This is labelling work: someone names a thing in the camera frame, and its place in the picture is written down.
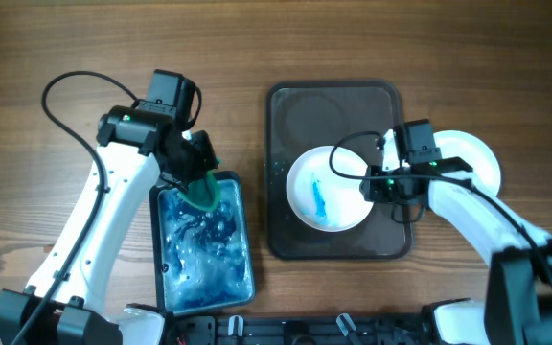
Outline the green yellow sponge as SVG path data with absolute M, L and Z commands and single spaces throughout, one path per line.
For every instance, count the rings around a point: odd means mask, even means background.
M 178 196 L 188 205 L 203 212 L 214 212 L 221 200 L 220 185 L 213 172 L 189 184 L 186 192 L 179 192 Z

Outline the white plate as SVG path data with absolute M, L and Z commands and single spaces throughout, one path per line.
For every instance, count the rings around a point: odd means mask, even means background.
M 361 224 L 374 203 L 364 199 L 360 182 L 368 165 L 349 149 L 322 146 L 300 155 L 287 174 L 286 195 L 293 213 L 313 229 L 336 233 Z
M 434 132 L 442 158 L 410 165 L 398 159 L 391 129 L 384 139 L 382 169 L 393 171 L 409 167 L 414 177 L 427 180 L 426 200 L 422 205 L 435 208 L 438 203 L 460 203 L 467 198 L 496 197 L 501 187 L 501 169 L 492 150 L 467 132 Z

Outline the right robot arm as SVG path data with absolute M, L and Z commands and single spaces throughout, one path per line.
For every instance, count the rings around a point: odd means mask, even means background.
M 490 268 L 482 302 L 427 308 L 438 344 L 552 344 L 552 236 L 483 188 L 459 157 L 386 171 L 360 184 L 368 201 L 419 204 L 446 219 Z

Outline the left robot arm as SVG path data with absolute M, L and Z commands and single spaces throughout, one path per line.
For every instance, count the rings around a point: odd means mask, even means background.
M 131 304 L 104 316 L 111 272 L 128 227 L 160 182 L 182 191 L 218 165 L 205 131 L 159 112 L 115 106 L 103 115 L 94 163 L 52 252 L 21 292 L 0 292 L 4 344 L 160 344 L 168 314 Z

